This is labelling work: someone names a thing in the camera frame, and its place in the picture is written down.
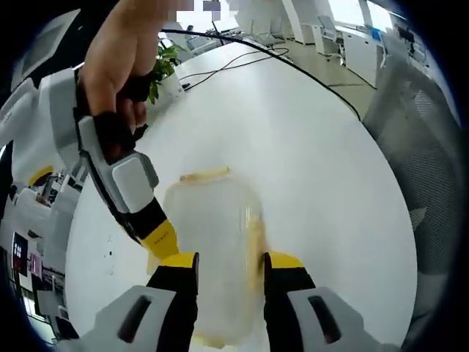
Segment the round table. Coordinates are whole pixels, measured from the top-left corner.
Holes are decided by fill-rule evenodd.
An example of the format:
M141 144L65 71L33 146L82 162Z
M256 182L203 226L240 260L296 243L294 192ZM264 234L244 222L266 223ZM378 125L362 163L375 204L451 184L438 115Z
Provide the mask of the round table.
M250 51L225 45L183 63L177 75L215 70ZM317 286L362 314L376 339L402 344L417 285L410 217L380 149L333 93L275 59L222 71L178 98L136 149L157 170L161 203L180 175L225 166L242 174L262 201L270 247L299 257ZM88 178L67 249L67 307L77 332L89 331L95 314L128 288L145 285L146 267L146 250L124 234Z

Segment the transparent plastic container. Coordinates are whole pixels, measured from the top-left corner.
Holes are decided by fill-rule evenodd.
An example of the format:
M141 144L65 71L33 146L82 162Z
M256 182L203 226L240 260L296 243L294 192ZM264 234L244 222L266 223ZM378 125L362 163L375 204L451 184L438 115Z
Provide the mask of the transparent plastic container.
M182 176L163 208L180 252L200 253L194 336L217 348L242 343L263 307L267 249L258 197L225 168Z

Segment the potted plant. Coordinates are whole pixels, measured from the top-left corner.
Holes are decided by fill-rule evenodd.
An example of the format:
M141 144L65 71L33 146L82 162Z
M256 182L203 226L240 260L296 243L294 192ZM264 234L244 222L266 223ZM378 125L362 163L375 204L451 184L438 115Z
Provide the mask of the potted plant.
M174 74L174 66L181 63L177 58L181 51L184 49L176 44L168 48L158 47L158 56L152 71L154 78L148 95L148 101L152 105L164 107L183 92L181 83Z

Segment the floor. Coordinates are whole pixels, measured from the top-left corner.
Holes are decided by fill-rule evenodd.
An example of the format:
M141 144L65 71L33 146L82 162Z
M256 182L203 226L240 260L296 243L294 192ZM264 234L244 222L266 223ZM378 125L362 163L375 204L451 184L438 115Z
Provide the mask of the floor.
M316 52L314 45L303 45L294 41L287 41L275 45L276 48L288 48L287 56L298 66L317 77L342 97L348 100L363 119L375 89L352 71L341 66L338 58L327 58Z

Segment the wire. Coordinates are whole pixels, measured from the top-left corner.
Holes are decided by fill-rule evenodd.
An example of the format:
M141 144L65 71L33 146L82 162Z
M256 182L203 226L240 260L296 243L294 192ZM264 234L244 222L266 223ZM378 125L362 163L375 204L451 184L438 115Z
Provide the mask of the wire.
M308 71L305 71L303 68L295 65L293 62L290 62L286 59L284 59L283 57L280 57L279 55L274 55L272 54L271 52L269 52L269 50L266 50L264 48L261 48L257 45L254 45L250 42L246 42L244 40L241 40L241 39L237 39L237 38L233 38L233 37L226 37L226 36L223 36L223 35L216 35L216 34L206 34L206 33L200 33L200 32L192 32L192 31L184 31L184 30L181 30L181 29L162 29L162 32L165 32L165 33L175 33L175 34L190 34L190 35L197 35L199 37L206 37L206 38L213 38L213 39L221 39L221 40L227 40L229 42L234 42L234 43L239 43L239 44L243 44L243 45L247 45L249 46L250 48L253 48L253 49L256 49L258 51L261 51L262 53L264 54L267 54L267 55L270 55L271 57L275 57L277 60L279 61L282 61L284 64L287 64L289 65L290 67L293 67L294 69L300 71L301 73L307 75L309 78L311 78L312 80L316 81L321 87L323 87L324 89L328 90L329 92L331 92L332 94L334 94L336 97L338 97L340 100L342 100L352 111L353 113L356 115L356 117L358 118L358 120L361 120L360 119L360 114L358 113L357 109L355 109L355 107L347 100L345 99L343 96L341 96L338 92L334 91L333 89L331 89L330 87L328 87L327 84L324 84L322 83L319 79L317 79L316 77L314 77L312 74L310 74Z
M278 54L278 55L285 55L286 53L289 52L289 49L288 48L277 48L277 49L284 49L286 50L284 53L281 53L281 54ZM200 76L200 75L209 75L208 77L202 79L200 82L197 82L196 84L194 85L191 85L189 88L187 88L185 91L188 91L196 86L198 86L200 83L203 83L205 82L207 79L209 79L210 77L214 76L216 73L220 72L220 71L223 71L223 70L231 70L232 68L238 68L238 67L242 67L242 66L246 66L246 65L250 65L250 64L253 64L255 62L259 62L259 61L262 61L262 60L266 60L266 59L270 59L272 56L268 56L268 57L263 57L261 59L258 59L258 60L254 60L254 61L251 61L251 62L246 62L245 64L241 64L241 65L237 65L237 66L232 66L232 67L228 67L230 66L230 64L232 64L234 61L238 60L239 58L243 57L243 56L246 56L246 55L249 55L249 54L255 54L255 53L260 53L261 51L257 50L257 51L252 51L251 53L245 53L245 54L242 54L242 55L239 55L237 57L235 57L233 60L231 60L230 62L228 62L226 65L224 65L222 68L219 68L218 70L213 70L213 71L208 71L208 72L201 72L201 73L193 73L192 75L188 75L188 76L185 76L185 77L182 77L180 78L180 81L182 81L183 79L186 79L186 78L189 78L189 77L193 77L193 76Z

